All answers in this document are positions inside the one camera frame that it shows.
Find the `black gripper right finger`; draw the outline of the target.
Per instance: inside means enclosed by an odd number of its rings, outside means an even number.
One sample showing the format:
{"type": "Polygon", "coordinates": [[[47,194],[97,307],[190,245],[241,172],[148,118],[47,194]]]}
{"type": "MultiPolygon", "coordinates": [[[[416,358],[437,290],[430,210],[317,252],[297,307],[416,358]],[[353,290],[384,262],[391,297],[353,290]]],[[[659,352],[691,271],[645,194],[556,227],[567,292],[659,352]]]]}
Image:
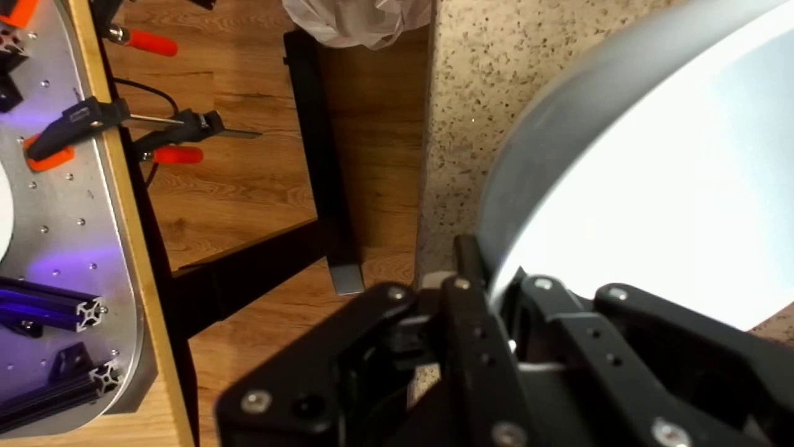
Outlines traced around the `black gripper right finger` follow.
{"type": "Polygon", "coordinates": [[[647,290],[593,299],[519,271],[500,314],[523,365],[582,379],[623,447],[794,447],[794,352],[647,290]]]}

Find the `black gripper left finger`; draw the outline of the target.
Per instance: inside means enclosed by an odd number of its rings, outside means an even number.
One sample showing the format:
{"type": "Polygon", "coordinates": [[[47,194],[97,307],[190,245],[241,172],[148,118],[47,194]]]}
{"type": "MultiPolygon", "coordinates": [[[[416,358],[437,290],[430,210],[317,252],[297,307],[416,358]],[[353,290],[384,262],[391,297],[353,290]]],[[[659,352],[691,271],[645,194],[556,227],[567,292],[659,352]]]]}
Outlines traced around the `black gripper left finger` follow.
{"type": "Polygon", "coordinates": [[[528,447],[477,241],[454,255],[442,283],[371,285],[235,379],[215,405],[221,447],[528,447]]]}

